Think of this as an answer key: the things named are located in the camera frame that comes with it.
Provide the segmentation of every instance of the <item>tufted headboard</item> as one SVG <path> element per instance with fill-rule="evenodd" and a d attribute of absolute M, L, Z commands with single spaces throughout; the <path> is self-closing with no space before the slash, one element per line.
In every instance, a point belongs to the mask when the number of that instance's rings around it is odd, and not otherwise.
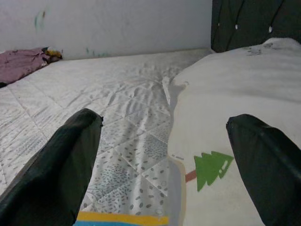
<path fill-rule="evenodd" d="M 258 45 L 272 37 L 301 43 L 301 0 L 213 0 L 214 51 Z"/>

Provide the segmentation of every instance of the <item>blue stripe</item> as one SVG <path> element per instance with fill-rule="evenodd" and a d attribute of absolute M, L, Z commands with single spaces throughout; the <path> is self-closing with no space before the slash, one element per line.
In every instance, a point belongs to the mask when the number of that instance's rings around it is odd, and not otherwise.
<path fill-rule="evenodd" d="M 119 222 L 76 221 L 73 226 L 139 226 Z"/>

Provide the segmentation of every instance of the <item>pink blanket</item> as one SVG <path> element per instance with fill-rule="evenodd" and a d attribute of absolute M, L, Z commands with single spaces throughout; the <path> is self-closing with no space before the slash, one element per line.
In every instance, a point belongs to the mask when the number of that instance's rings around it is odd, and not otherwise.
<path fill-rule="evenodd" d="M 52 62 L 42 48 L 31 50 L 11 50 L 0 54 L 0 88 Z"/>

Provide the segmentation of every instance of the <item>white wall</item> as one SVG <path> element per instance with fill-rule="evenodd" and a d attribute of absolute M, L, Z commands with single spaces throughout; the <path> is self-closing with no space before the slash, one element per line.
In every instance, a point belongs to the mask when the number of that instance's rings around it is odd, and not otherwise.
<path fill-rule="evenodd" d="M 210 47 L 212 0 L 0 0 L 0 50 L 65 59 Z"/>

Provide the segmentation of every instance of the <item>patterned mattress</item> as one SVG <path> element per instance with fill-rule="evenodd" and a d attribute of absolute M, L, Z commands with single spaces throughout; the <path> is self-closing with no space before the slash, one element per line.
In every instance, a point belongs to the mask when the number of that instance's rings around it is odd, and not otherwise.
<path fill-rule="evenodd" d="M 167 215 L 170 114 L 162 80 L 208 55 L 61 61 L 0 89 L 0 193 L 71 115 L 104 116 L 82 211 Z"/>

